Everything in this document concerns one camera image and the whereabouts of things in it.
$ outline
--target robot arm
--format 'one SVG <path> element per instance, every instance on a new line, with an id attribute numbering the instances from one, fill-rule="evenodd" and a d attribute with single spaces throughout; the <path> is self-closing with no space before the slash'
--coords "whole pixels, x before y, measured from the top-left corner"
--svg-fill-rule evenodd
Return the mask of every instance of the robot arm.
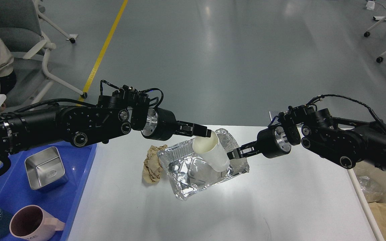
<path id="1" fill-rule="evenodd" d="M 112 96 L 102 94 L 103 83 L 116 89 Z M 152 90 L 159 89 L 138 91 L 126 85 L 116 87 L 101 81 L 97 105 L 54 99 L 0 114 L 0 161 L 3 162 L 0 176 L 10 167 L 8 154 L 61 140 L 80 148 L 98 142 L 108 143 L 109 139 L 127 135 L 132 129 L 141 131 L 146 139 L 161 141 L 172 135 L 210 137 L 211 131 L 207 127 L 178 121 L 171 111 L 159 108 L 163 94 L 160 100 L 150 99 L 147 93 Z M 58 102 L 85 106 L 61 106 Z M 49 108 L 30 111 L 50 104 Z"/>
<path id="2" fill-rule="evenodd" d="M 274 158 L 290 153 L 292 145 L 302 144 L 304 148 L 346 169 L 364 160 L 386 171 L 386 125 L 370 107 L 344 96 L 337 97 L 362 104 L 369 109 L 375 121 L 343 119 L 331 116 L 328 109 L 314 109 L 314 103 L 326 96 L 337 95 L 318 96 L 306 105 L 289 106 L 288 111 L 279 113 L 267 129 L 257 134 L 256 141 L 242 145 L 227 156 L 239 159 L 262 153 L 267 158 Z M 303 138 L 297 125 L 302 125 Z M 339 125 L 353 128 L 342 130 Z"/>

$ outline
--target aluminum foil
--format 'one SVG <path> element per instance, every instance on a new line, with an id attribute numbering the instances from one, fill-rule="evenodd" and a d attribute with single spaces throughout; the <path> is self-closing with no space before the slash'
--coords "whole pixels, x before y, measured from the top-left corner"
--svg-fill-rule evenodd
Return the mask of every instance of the aluminum foil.
<path id="1" fill-rule="evenodd" d="M 239 147 L 226 129 L 218 129 L 215 133 L 226 152 Z M 180 142 L 157 154 L 163 169 L 170 177 L 172 190 L 178 199 L 187 200 L 191 195 L 210 186 L 250 171 L 246 158 L 230 160 L 230 166 L 226 171 L 214 171 L 199 155 L 194 153 L 193 139 Z"/>

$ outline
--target black cable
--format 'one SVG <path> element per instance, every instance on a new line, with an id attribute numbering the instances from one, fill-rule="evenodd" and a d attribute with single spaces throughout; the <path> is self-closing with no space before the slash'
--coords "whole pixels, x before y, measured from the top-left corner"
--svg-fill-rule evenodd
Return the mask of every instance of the black cable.
<path id="1" fill-rule="evenodd" d="M 315 104 L 311 104 L 311 105 L 315 106 L 315 111 L 318 111 L 317 105 L 315 105 Z"/>
<path id="2" fill-rule="evenodd" d="M 99 87 L 99 90 L 100 90 L 100 92 L 101 92 L 101 95 L 103 95 L 103 90 L 104 90 L 104 88 L 102 87 L 102 83 L 104 83 L 104 84 L 106 84 L 106 85 L 108 85 L 108 86 L 110 86 L 110 87 L 113 87 L 113 88 L 116 89 L 116 90 L 123 90 L 122 88 L 120 88 L 120 87 L 118 87 L 118 86 L 115 86 L 115 85 L 111 84 L 110 82 L 106 81 L 105 79 L 101 79 L 100 87 Z"/>
<path id="3" fill-rule="evenodd" d="M 150 102 L 152 100 L 156 100 L 155 102 L 151 103 L 150 105 L 148 105 L 149 107 L 152 107 L 153 105 L 156 105 L 158 102 L 159 102 L 159 97 L 154 97 L 153 99 L 150 99 Z"/>
<path id="4" fill-rule="evenodd" d="M 276 120 L 276 118 L 278 118 L 277 115 L 273 117 L 272 121 L 271 121 L 271 122 L 269 123 L 269 125 L 268 125 L 268 128 L 272 126 L 272 124 L 273 124 L 273 122 Z"/>
<path id="5" fill-rule="evenodd" d="M 386 133 L 386 128 L 385 126 L 383 125 L 383 122 L 381 121 L 381 119 L 378 118 L 378 116 L 376 115 L 375 111 L 372 110 L 372 108 L 370 108 L 368 105 L 366 105 L 365 103 L 361 102 L 361 101 L 358 101 L 356 99 L 353 99 L 353 98 L 349 98 L 349 97 L 346 97 L 346 96 L 342 96 L 342 95 L 336 95 L 336 94 L 325 94 L 325 95 L 320 95 L 320 96 L 317 96 L 317 97 L 314 97 L 312 98 L 307 104 L 306 106 L 309 106 L 309 105 L 314 105 L 316 102 L 318 101 L 321 101 L 321 99 L 327 97 L 327 96 L 330 96 L 330 97 L 339 97 L 339 98 L 343 98 L 343 99 L 347 99 L 347 100 L 350 100 L 352 102 L 355 102 L 355 103 L 358 103 L 360 105 L 363 105 L 364 107 L 366 107 L 368 110 L 369 110 L 369 113 L 371 114 L 371 116 L 373 117 L 373 119 L 375 119 L 375 121 L 380 125 L 380 127 L 385 131 Z"/>
<path id="6" fill-rule="evenodd" d="M 159 88 L 150 88 L 150 89 L 143 90 L 142 92 L 148 93 L 148 92 L 153 91 L 153 90 L 159 90 L 159 91 L 160 91 L 160 94 L 161 94 L 159 102 L 154 106 L 154 108 L 157 108 L 157 107 L 159 107 L 159 105 L 160 105 L 160 104 L 162 103 L 162 101 L 164 100 L 164 93 L 163 93 L 163 91 L 160 90 Z"/>
<path id="7" fill-rule="evenodd" d="M 27 110 L 30 110 L 30 109 L 33 109 L 33 108 L 36 108 L 36 107 L 39 107 L 39 106 L 42 106 L 42 105 L 48 105 L 48 104 L 58 103 L 58 102 L 70 102 L 70 103 L 75 103 L 75 104 L 79 104 L 79 105 L 84 105 L 84 106 L 87 106 L 87 107 L 96 107 L 96 105 L 92 105 L 92 104 L 89 104 L 89 103 L 86 103 L 86 102 L 82 102 L 82 101 L 78 101 L 78 100 L 75 100 L 75 99 L 60 98 L 60 99 L 44 100 L 44 101 L 41 101 L 41 102 L 38 102 L 38 103 L 35 103 L 35 104 L 32 104 L 32 105 L 28 105 L 28 106 L 23 107 L 23 108 L 20 108 L 18 110 L 15 110 L 14 112 L 24 112 L 24 111 L 27 111 Z"/>

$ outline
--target blue tray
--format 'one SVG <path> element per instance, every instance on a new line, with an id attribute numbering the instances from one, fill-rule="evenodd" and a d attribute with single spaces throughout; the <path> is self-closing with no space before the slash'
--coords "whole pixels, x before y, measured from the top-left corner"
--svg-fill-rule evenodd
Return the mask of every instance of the blue tray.
<path id="1" fill-rule="evenodd" d="M 25 159 L 50 146 L 55 146 L 59 150 L 68 182 L 49 192 L 34 191 L 30 188 L 26 176 Z M 76 148 L 67 142 L 58 142 L 11 155 L 12 166 L 0 177 L 0 207 L 11 214 L 32 204 L 42 207 L 55 218 L 66 223 L 64 231 L 56 232 L 50 241 L 65 241 L 71 231 L 95 153 L 96 144 Z M 0 240 L 20 241 L 23 239 L 15 238 L 9 233 Z"/>

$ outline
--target yellow floor line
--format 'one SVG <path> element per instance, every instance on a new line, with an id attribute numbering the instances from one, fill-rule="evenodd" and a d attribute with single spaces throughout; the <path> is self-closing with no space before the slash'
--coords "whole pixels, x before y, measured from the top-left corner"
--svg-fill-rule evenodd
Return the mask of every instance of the yellow floor line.
<path id="1" fill-rule="evenodd" d="M 95 74 L 98 71 L 99 65 L 101 64 L 102 59 L 104 58 L 105 52 L 107 51 L 108 45 L 110 44 L 111 38 L 114 34 L 115 29 L 117 28 L 117 24 L 123 14 L 124 8 L 126 8 L 128 0 L 124 0 L 121 5 L 120 10 L 118 11 L 117 17 L 114 20 L 114 23 L 111 27 L 110 32 L 108 33 L 107 39 L 105 40 L 104 46 L 102 46 L 101 52 L 99 53 L 98 59 L 96 59 L 95 65 L 93 66 L 92 72 L 90 72 L 89 78 L 87 78 L 87 82 L 84 85 L 83 92 L 89 91 L 90 85 L 92 84 L 93 79 L 95 78 Z"/>

